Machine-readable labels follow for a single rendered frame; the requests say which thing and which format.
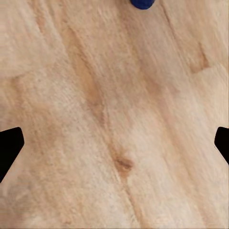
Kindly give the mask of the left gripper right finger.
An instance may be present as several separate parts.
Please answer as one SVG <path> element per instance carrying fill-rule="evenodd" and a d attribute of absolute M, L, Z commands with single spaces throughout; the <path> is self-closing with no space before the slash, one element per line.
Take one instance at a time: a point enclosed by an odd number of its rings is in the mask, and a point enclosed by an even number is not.
<path fill-rule="evenodd" d="M 229 129 L 219 127 L 216 132 L 214 143 L 229 164 Z"/>

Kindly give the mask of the can of soda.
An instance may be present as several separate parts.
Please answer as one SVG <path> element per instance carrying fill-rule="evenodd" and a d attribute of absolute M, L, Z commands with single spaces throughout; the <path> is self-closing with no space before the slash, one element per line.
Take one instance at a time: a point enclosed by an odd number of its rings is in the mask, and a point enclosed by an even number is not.
<path fill-rule="evenodd" d="M 131 3 L 141 10 L 149 9 L 156 0 L 130 0 Z"/>

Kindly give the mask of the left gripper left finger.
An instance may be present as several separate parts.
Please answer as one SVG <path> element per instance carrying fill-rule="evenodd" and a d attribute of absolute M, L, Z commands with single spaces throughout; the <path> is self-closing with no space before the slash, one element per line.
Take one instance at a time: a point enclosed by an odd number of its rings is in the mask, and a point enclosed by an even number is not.
<path fill-rule="evenodd" d="M 0 183 L 24 146 L 20 127 L 0 132 Z"/>

